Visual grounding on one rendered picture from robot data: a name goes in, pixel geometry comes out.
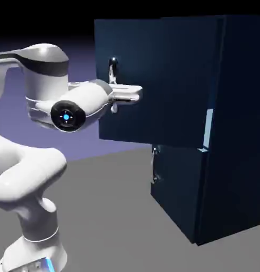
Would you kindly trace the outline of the small dark blue cabinet door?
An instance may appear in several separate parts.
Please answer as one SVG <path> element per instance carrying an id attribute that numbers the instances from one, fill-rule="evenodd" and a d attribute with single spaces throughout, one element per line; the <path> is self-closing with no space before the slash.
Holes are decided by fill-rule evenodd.
<path id="1" fill-rule="evenodd" d="M 151 183 L 151 196 L 191 243 L 197 242 L 197 228 L 206 172 L 208 150 L 153 145 L 157 184 Z"/>

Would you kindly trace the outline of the large dark blue cabinet door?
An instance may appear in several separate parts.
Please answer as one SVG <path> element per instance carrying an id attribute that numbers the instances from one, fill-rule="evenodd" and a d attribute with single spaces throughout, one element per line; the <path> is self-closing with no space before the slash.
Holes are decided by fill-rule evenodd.
<path id="1" fill-rule="evenodd" d="M 95 20 L 96 73 L 139 85 L 142 99 L 99 121 L 101 139 L 201 148 L 218 67 L 223 17 Z"/>

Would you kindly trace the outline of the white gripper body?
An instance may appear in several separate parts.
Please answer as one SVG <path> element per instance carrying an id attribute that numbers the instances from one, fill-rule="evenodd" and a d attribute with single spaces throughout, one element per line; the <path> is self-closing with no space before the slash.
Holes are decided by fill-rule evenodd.
<path id="1" fill-rule="evenodd" d="M 112 92 L 108 95 L 108 98 L 111 103 L 132 105 L 139 102 L 143 96 L 143 88 L 141 86 L 110 84 L 110 87 Z"/>

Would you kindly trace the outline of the long curved metal door handle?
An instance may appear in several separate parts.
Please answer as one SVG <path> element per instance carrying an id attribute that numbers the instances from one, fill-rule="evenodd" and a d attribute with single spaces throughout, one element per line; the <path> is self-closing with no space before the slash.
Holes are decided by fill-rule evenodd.
<path id="1" fill-rule="evenodd" d="M 118 61 L 116 57 L 112 57 L 109 59 L 109 83 L 117 84 L 117 68 Z M 116 114 L 118 111 L 118 106 L 116 103 L 113 103 L 111 106 L 111 112 Z"/>

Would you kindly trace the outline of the dark blue cabinet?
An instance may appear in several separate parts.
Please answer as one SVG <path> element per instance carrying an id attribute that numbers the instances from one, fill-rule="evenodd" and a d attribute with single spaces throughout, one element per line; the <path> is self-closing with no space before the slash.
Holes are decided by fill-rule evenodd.
<path id="1" fill-rule="evenodd" d="M 260 225 L 260 15 L 213 16 L 223 27 L 197 245 Z"/>

